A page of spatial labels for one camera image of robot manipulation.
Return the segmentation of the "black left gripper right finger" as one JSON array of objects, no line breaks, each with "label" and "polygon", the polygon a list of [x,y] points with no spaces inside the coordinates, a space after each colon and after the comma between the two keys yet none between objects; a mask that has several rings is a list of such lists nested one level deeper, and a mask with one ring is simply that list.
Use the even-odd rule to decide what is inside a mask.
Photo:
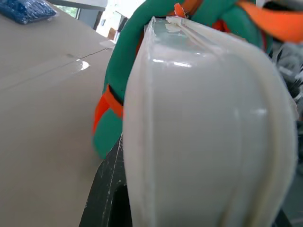
[{"label": "black left gripper right finger", "polygon": [[272,227],[292,227],[292,224],[282,209],[279,211]]}]

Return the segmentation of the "white plastic box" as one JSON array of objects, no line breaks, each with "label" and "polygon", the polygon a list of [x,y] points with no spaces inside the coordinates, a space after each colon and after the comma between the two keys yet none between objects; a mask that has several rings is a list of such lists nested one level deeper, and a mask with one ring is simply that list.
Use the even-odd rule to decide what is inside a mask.
[{"label": "white plastic box", "polygon": [[153,17],[124,100],[133,227],[271,227],[295,174],[295,111],[259,48]]}]

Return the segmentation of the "blue textured bag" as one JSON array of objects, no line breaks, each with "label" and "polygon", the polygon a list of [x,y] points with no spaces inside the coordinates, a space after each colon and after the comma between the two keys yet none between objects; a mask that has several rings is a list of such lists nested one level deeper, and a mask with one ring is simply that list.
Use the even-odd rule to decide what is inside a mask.
[{"label": "blue textured bag", "polygon": [[55,17],[57,12],[45,0],[0,0],[0,14],[26,25]]}]

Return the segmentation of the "orange and teal backpack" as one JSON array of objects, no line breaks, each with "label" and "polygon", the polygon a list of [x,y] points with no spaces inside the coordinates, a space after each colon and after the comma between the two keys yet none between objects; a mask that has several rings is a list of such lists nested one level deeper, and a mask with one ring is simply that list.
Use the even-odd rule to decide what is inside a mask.
[{"label": "orange and teal backpack", "polygon": [[273,39],[303,42],[303,6],[299,9],[259,7],[256,0],[145,0],[132,14],[113,49],[104,78],[102,96],[95,108],[92,143],[105,158],[122,133],[127,81],[153,18],[179,16],[221,32],[241,37],[269,53]]}]

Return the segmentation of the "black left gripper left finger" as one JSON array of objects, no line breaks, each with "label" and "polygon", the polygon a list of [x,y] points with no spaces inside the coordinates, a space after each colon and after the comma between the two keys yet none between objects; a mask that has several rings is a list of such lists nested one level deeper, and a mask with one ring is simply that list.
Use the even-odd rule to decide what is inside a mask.
[{"label": "black left gripper left finger", "polygon": [[122,137],[95,174],[79,227],[132,227]]}]

